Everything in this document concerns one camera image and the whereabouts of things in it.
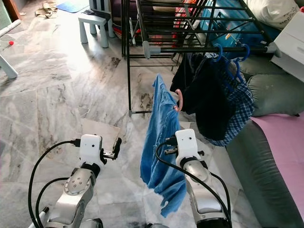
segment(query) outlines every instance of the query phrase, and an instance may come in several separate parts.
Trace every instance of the hanging clothes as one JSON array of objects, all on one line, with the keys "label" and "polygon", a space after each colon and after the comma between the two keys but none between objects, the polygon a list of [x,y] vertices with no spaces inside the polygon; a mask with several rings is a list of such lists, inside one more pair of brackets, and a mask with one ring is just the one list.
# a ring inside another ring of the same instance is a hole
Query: hanging clothes
[{"label": "hanging clothes", "polygon": [[[161,209],[164,217],[171,212],[177,211],[186,195],[186,181],[180,171],[161,163],[155,156],[156,148],[166,138],[172,137],[180,129],[178,112],[173,109],[176,105],[171,94],[168,92],[161,75],[157,75],[153,84],[154,100],[152,115],[149,122],[147,136],[142,152],[141,178],[155,193],[164,197]],[[167,162],[175,164],[175,155],[166,155],[163,146],[160,149],[160,157]]]},{"label": "hanging clothes", "polygon": [[187,53],[170,90],[177,88],[183,94],[182,111],[196,114],[199,132],[214,145],[227,145],[252,115],[252,94],[244,81],[231,77],[223,57],[214,62]]}]

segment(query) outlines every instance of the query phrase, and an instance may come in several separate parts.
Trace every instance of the blue towel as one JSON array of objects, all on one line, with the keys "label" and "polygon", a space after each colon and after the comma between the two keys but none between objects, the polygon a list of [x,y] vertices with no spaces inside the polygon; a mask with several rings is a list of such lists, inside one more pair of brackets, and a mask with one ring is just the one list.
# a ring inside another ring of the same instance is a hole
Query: blue towel
[{"label": "blue towel", "polygon": [[[161,215],[167,217],[178,210],[186,194],[186,181],[182,172],[161,163],[155,156],[155,150],[166,138],[172,137],[180,129],[178,112],[173,109],[176,105],[168,92],[160,74],[153,84],[154,101],[149,122],[149,128],[142,152],[141,178],[155,193],[164,197]],[[165,155],[166,146],[159,149],[160,157],[175,164],[175,155]]]}]

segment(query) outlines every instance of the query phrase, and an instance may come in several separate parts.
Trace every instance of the marble floor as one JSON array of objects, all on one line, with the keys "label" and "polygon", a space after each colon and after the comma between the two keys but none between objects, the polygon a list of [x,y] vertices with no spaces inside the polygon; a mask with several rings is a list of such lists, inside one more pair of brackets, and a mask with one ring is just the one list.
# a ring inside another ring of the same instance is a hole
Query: marble floor
[{"label": "marble floor", "polygon": [[[126,61],[121,58],[120,40],[109,38],[109,48],[102,48],[99,35],[88,35],[88,44],[81,44],[77,15],[59,10],[56,19],[35,18],[41,3],[28,2],[22,24],[0,38],[0,53],[19,72],[17,79],[8,80],[0,70],[0,228],[30,225],[27,192],[35,162],[49,146],[84,133],[102,135],[106,150],[117,136],[123,139],[118,159],[109,161],[98,177],[85,218],[100,217],[105,228],[141,228],[146,222],[194,228],[188,196],[176,213],[162,218],[161,197],[140,179],[150,115],[128,115]],[[15,44],[9,46],[9,40]],[[170,67],[134,67],[131,73],[136,110],[151,108],[156,73],[162,74],[168,86],[173,77]],[[183,128],[194,126],[193,120],[180,114]],[[228,186],[234,227],[259,228],[225,149],[201,137],[197,142],[210,170]],[[33,199],[49,180],[68,176],[79,165],[78,157],[78,149],[71,145],[50,153],[38,168]],[[224,199],[219,183],[215,188]],[[41,208],[52,208],[61,192],[62,183],[51,185]]]}]

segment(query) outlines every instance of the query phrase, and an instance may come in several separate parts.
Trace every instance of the black metal rack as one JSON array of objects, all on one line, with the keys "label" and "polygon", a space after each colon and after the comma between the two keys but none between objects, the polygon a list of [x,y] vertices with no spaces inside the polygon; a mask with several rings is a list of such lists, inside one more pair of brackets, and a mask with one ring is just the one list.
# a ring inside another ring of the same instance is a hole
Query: black metal rack
[{"label": "black metal rack", "polygon": [[[248,33],[262,34],[266,44],[259,47],[250,47],[251,52],[275,52],[275,48],[269,48],[273,42],[270,36],[264,31],[263,26],[256,20],[253,13],[243,2],[243,0],[233,0],[239,2],[241,7],[219,7],[217,0],[213,0],[211,5],[206,5],[210,0],[197,0],[196,3],[162,3],[151,2],[147,0],[122,0],[122,56],[127,60],[128,74],[128,100],[129,115],[139,113],[150,113],[151,111],[132,111],[131,104],[131,75],[130,59],[134,58],[171,58],[174,53],[218,53],[219,49],[213,47],[210,42],[210,35],[216,34],[221,37],[225,34]],[[129,18],[130,3],[135,3],[137,7],[137,20],[132,21]],[[151,15],[143,10],[145,6],[154,7],[179,7],[184,8],[184,12],[179,12],[178,16],[164,13],[163,15]],[[202,17],[202,11],[210,10],[210,17]],[[215,10],[244,10],[247,18],[215,18]],[[207,30],[194,28],[195,20],[208,20]],[[214,21],[241,21],[240,25],[231,29],[214,30],[212,23]],[[237,30],[239,27],[254,23],[256,30]],[[205,34],[205,40],[202,41],[198,34]],[[143,47],[143,54],[130,54],[130,45],[140,43]],[[223,52],[246,52],[244,47],[223,47]]]}]

